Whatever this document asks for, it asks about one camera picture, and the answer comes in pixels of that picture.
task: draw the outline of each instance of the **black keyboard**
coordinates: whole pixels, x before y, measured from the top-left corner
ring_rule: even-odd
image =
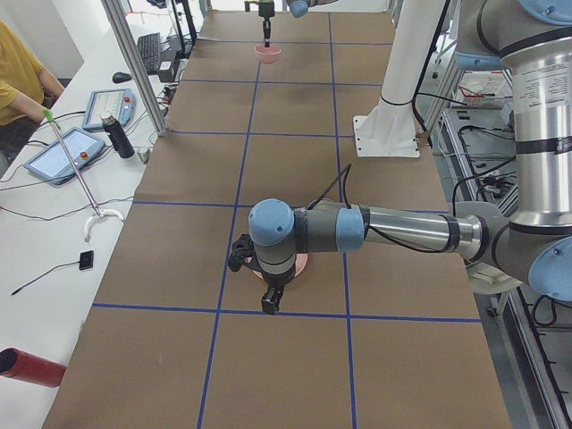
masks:
[[[159,33],[146,34],[138,38],[137,50],[143,60],[147,74],[156,74],[161,57],[161,38]]]

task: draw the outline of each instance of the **white desk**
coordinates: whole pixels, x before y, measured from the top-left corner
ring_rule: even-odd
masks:
[[[153,32],[142,26],[131,28],[134,38]],[[114,72],[128,72],[113,32],[110,30],[93,54],[80,68],[55,105],[54,116],[85,110],[89,94],[95,89],[131,88],[136,94],[134,123],[145,112],[135,82],[115,85]],[[151,83],[156,94],[163,87],[156,76]],[[82,116],[64,118],[63,130],[81,126]],[[130,134],[133,146],[150,147],[156,135],[148,118]],[[110,145],[105,133],[98,135]],[[51,143],[55,136],[44,126],[34,136]],[[3,179],[36,154],[40,147],[25,147]],[[98,203],[113,198],[127,198],[138,186],[145,165],[137,156],[121,159],[112,150],[103,161],[84,172],[84,178]],[[23,167],[13,179],[0,184],[0,189],[39,181]],[[0,206],[28,214],[51,217],[88,204],[77,179],[61,186],[42,183],[27,188],[0,190]],[[127,215],[130,201],[102,206],[116,208]],[[83,239],[83,225],[93,210],[89,207],[76,214],[51,222],[30,220],[0,210],[0,349],[15,347],[67,365],[72,356],[81,326],[85,321],[115,242],[122,229],[116,218],[97,221],[91,230],[91,241]],[[79,260],[80,252],[95,251],[93,269],[80,272],[78,266],[56,270],[12,297],[11,292],[50,268]],[[57,389],[37,386],[0,377],[0,416],[3,429],[34,429],[43,424]]]

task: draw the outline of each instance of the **blue device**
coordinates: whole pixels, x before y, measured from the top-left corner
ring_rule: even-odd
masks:
[[[77,127],[66,131],[62,137],[80,170],[93,161],[105,147],[102,139]],[[59,140],[33,156],[24,164],[24,168],[54,185],[61,185],[74,177],[70,160]]]
[[[124,127],[135,108],[135,95],[128,88],[93,91],[89,96],[86,114],[81,128],[87,131],[103,131],[101,114],[109,112]]]

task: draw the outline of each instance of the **water bottle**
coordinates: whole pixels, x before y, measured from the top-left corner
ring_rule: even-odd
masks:
[[[101,114],[101,122],[104,125],[104,131],[109,136],[119,156],[121,158],[131,158],[135,154],[135,150],[133,150],[133,146],[129,142],[129,139],[127,139],[125,131],[119,121],[117,121],[111,113],[103,112]]]

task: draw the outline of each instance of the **red can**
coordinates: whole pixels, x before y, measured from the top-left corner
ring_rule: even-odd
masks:
[[[0,375],[3,377],[57,387],[62,382],[65,369],[63,365],[18,349],[0,352]]]

